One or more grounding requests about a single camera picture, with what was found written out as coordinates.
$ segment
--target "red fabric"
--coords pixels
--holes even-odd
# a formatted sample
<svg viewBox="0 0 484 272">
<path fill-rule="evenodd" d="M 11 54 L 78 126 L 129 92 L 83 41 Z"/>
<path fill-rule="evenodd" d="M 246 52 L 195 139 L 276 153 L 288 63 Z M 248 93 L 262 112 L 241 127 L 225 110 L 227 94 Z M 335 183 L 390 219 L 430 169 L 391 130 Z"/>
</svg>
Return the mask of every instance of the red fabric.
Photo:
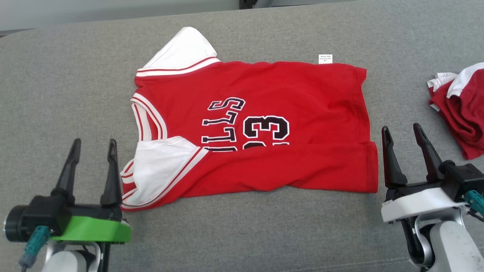
<svg viewBox="0 0 484 272">
<path fill-rule="evenodd" d="M 370 141 L 361 92 L 365 78 L 365 69 L 346 64 L 238 61 L 182 75 L 136 77 L 136 93 L 163 117 L 168 137 L 237 151 L 210 151 L 161 200 L 128 210 L 161 206 L 179 197 L 269 191 L 285 185 L 375 193 L 378 152 Z M 240 103 L 229 98 L 243 100 L 243 107 L 237 109 Z M 226 107 L 210 109 L 226 100 Z M 233 123 L 202 125 L 203 120 L 230 120 L 231 114 L 236 115 Z M 288 132 L 284 135 L 283 123 L 251 122 L 270 117 L 287 121 Z M 233 141 L 202 140 L 230 136 L 232 130 Z M 250 141 L 265 147 L 245 149 Z"/>
<path fill-rule="evenodd" d="M 430 104 L 436 104 L 439 114 L 446 121 L 450 132 L 462 148 L 466 160 L 484 154 L 484 69 L 477 70 L 460 96 L 447 98 L 453 81 L 432 92 Z"/>
</svg>

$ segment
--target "gray wall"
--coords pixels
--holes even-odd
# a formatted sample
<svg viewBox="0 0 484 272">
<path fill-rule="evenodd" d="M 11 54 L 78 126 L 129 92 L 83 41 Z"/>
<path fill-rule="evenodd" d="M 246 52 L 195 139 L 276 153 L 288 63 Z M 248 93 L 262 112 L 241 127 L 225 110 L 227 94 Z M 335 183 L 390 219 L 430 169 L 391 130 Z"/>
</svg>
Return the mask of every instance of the gray wall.
<svg viewBox="0 0 484 272">
<path fill-rule="evenodd" d="M 0 0 L 0 34 L 62 23 L 238 8 L 238 0 Z"/>
</svg>

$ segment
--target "gray table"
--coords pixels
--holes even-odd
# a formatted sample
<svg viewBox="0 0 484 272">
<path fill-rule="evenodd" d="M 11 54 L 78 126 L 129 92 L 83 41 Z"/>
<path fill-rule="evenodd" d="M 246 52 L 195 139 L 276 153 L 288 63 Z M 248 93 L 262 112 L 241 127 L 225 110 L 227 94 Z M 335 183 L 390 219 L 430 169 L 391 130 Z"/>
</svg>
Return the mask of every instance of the gray table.
<svg viewBox="0 0 484 272">
<path fill-rule="evenodd" d="M 380 129 L 390 126 L 403 172 L 422 181 L 414 122 L 443 159 L 464 162 L 427 104 L 426 81 L 484 59 L 482 14 L 482 0 L 365 0 L 62 25 L 1 38 L 0 214 L 49 194 L 76 137 L 83 140 L 76 199 L 99 201 L 109 139 L 118 141 L 121 166 L 135 151 L 129 99 L 136 69 L 184 26 L 199 29 L 223 61 L 316 63 L 331 53 L 368 69 L 372 139 L 380 147 Z M 484 157 L 472 162 L 484 170 Z M 376 195 L 282 188 L 128 213 L 133 239 L 112 247 L 111 271 L 416 271 L 401 226 L 381 221 L 384 194 L 380 165 Z M 466 217 L 466 224 L 482 248 L 482 223 Z M 2 271 L 19 271 L 22 249 L 0 239 Z"/>
</svg>

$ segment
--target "folded fabric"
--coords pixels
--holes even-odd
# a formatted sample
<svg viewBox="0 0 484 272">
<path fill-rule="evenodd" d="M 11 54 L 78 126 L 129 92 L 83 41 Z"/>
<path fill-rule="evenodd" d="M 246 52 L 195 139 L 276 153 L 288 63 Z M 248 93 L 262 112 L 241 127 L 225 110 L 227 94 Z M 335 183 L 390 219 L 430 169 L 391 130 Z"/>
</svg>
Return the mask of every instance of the folded fabric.
<svg viewBox="0 0 484 272">
<path fill-rule="evenodd" d="M 484 154 L 484 62 L 461 73 L 438 73 L 427 82 L 429 104 L 446 121 L 462 148 L 462 156 L 475 159 Z"/>
</svg>

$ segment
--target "gray tablecloth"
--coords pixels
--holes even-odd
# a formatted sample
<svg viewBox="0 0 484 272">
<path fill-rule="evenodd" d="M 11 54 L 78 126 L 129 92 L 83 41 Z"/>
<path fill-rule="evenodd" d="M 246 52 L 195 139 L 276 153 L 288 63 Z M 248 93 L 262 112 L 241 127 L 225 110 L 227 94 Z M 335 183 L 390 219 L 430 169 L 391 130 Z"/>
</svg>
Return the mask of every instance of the gray tablecloth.
<svg viewBox="0 0 484 272">
<path fill-rule="evenodd" d="M 372 139 L 380 148 L 388 125 L 403 172 L 423 181 L 414 122 L 443 159 L 464 162 L 428 105 L 426 81 L 484 59 L 482 14 L 482 0 L 362 0 L 62 25 L 1 38 L 0 214 L 50 193 L 76 137 L 83 147 L 75 196 L 98 203 L 109 139 L 118 141 L 121 167 L 134 155 L 136 69 L 184 26 L 200 30 L 223 61 L 317 63 L 318 54 L 333 54 L 335 62 L 368 69 Z M 472 163 L 484 170 L 484 157 Z M 282 188 L 128 213 L 133 239 L 112 247 L 110 271 L 416 271 L 401 226 L 381 220 L 382 167 L 376 195 Z M 466 225 L 482 248 L 483 225 L 470 217 Z M 0 239 L 2 271 L 20 271 L 23 246 Z"/>
</svg>

